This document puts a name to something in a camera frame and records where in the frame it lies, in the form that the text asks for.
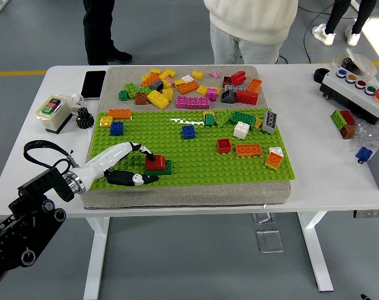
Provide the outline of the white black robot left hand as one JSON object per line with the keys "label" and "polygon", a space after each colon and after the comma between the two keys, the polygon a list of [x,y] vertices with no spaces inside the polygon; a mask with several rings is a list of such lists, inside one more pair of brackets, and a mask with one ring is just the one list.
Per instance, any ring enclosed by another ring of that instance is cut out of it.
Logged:
{"label": "white black robot left hand", "polygon": [[129,171],[112,170],[117,163],[127,157],[132,151],[139,151],[155,160],[153,153],[145,146],[134,142],[123,142],[107,148],[88,161],[83,167],[75,167],[64,177],[73,193],[83,194],[90,190],[96,179],[106,178],[109,184],[120,186],[140,186],[159,180],[158,176],[136,174]]}

